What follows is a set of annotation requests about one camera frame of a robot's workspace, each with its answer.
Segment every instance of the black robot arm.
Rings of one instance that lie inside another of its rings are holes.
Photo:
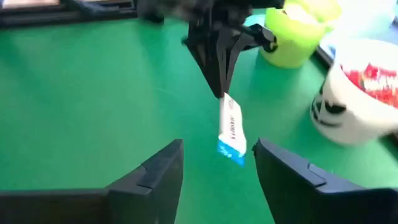
[[[183,43],[197,61],[213,94],[227,93],[239,53],[262,47],[276,50],[276,37],[259,24],[244,26],[252,9],[282,8],[284,0],[138,0],[138,15],[161,23],[174,16],[189,23]]]

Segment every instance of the lime green container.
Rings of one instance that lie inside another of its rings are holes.
[[[341,14],[341,8],[333,0],[290,0],[288,4],[299,4],[315,17],[318,23],[307,23],[291,19],[281,9],[268,9],[265,26],[277,37],[277,50],[263,56],[271,64],[282,68],[297,68],[314,53],[319,41],[333,29],[332,21]]]

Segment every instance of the blue label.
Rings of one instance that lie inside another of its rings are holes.
[[[237,164],[243,166],[244,157],[239,155],[239,151],[237,151],[234,148],[232,148],[231,146],[225,144],[221,140],[218,140],[217,151],[220,152],[222,155],[232,159]]]

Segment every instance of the green table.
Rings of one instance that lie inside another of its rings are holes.
[[[184,138],[177,224],[272,223],[251,152],[244,167],[216,152],[219,101],[180,42],[186,33],[136,20],[2,30],[0,189],[104,187]],[[388,142],[344,148],[313,127],[325,73],[314,59],[280,70],[243,53],[230,94],[248,150],[266,137],[365,187],[398,186]]]

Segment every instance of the white container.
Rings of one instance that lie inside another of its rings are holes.
[[[327,138],[359,144],[398,129],[398,109],[356,87],[341,70],[365,70],[368,63],[398,70],[398,46],[379,40],[349,40],[336,48],[335,63],[315,97],[311,118]]]

